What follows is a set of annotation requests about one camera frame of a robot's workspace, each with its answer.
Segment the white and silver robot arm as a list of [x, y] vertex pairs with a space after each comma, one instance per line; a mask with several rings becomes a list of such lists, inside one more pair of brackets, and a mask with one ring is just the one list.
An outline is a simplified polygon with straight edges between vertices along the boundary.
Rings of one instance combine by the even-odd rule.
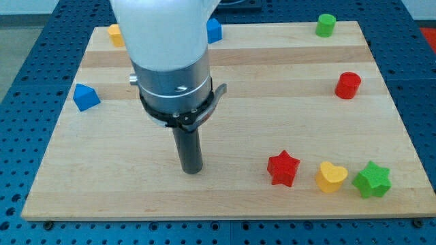
[[182, 169], [203, 168], [198, 128], [227, 91], [213, 87], [206, 23], [219, 0], [113, 0], [140, 100], [158, 124], [172, 129]]

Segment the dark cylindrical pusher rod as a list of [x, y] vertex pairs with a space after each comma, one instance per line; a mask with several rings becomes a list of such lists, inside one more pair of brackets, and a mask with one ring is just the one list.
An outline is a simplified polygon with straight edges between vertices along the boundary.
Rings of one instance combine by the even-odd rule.
[[198, 130], [185, 131], [181, 128], [173, 128], [172, 132], [182, 170], [186, 174], [200, 172], [203, 168], [203, 161]]

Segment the black clamp ring with lever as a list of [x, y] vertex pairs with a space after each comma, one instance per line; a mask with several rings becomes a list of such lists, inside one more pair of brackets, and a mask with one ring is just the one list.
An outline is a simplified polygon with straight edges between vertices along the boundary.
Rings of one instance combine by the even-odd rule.
[[211, 91], [206, 100], [197, 108], [186, 113], [164, 113], [153, 109], [140, 93], [140, 101], [147, 114], [162, 127], [180, 128], [184, 131], [195, 131], [205, 123], [215, 111], [219, 100], [227, 92], [227, 84], [221, 84]]

